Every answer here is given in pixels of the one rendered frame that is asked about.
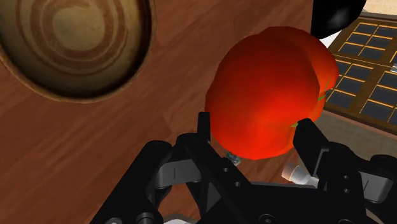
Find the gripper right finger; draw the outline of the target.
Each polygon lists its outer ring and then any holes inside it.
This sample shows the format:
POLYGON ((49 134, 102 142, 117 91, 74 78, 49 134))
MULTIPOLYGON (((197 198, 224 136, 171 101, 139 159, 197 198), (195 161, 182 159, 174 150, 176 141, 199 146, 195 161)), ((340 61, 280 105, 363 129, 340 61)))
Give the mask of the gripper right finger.
POLYGON ((330 197, 331 224, 397 224, 397 158, 357 156, 348 146, 331 142, 309 119, 298 122, 293 138, 309 174, 318 178, 318 190, 330 197))

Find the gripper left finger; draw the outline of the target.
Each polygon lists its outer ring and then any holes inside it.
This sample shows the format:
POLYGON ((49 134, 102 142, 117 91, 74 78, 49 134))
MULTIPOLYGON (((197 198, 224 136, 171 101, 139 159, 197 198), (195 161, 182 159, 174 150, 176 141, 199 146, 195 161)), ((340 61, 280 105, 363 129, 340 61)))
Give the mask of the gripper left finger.
POLYGON ((251 183, 210 145, 210 115, 198 114, 197 132, 175 145, 144 145, 90 224, 163 224, 158 207, 173 185, 184 183, 198 205, 197 224, 252 224, 244 207, 251 183))

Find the red tomato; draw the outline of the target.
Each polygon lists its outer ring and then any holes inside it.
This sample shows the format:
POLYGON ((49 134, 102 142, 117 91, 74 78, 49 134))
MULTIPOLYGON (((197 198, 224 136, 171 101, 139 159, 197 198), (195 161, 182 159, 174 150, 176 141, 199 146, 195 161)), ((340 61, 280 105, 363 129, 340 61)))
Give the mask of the red tomato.
POLYGON ((211 134, 238 157, 282 155, 298 122, 320 117, 338 76, 334 56, 304 30, 277 26, 248 36, 221 60, 206 93, 211 134))

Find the white grey cylinder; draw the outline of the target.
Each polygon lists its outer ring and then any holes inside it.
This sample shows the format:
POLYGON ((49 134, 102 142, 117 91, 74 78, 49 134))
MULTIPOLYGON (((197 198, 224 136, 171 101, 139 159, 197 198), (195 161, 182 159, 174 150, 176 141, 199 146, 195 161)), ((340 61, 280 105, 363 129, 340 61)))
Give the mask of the white grey cylinder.
POLYGON ((310 185, 317 187, 319 180, 309 174, 307 169, 301 165, 287 162, 282 170, 281 176, 297 185, 310 185))

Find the brown wooden framed window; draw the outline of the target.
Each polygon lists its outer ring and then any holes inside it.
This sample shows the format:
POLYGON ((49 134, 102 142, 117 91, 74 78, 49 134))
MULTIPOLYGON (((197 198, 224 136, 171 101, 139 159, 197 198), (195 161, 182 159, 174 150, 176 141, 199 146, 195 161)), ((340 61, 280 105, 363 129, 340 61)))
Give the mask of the brown wooden framed window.
POLYGON ((325 110, 397 136, 397 15, 362 13, 329 50, 339 75, 325 110))

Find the small grey speckled thing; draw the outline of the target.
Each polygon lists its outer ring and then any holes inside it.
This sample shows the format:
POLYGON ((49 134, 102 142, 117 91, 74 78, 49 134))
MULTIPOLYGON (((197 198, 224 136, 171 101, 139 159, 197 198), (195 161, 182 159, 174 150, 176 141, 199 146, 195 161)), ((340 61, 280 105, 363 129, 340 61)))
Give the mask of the small grey speckled thing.
POLYGON ((234 155, 233 153, 231 153, 229 151, 227 151, 225 153, 225 157, 227 159, 229 159, 233 163, 234 166, 238 166, 241 163, 241 158, 238 157, 237 155, 234 155))

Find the brown striped bowl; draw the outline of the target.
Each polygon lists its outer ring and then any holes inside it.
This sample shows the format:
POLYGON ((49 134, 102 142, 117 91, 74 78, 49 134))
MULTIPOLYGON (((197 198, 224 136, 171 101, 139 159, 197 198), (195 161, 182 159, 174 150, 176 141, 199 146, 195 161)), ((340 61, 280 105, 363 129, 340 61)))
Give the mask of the brown striped bowl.
POLYGON ((154 0, 0 0, 0 63, 56 101, 111 97, 141 72, 154 0))

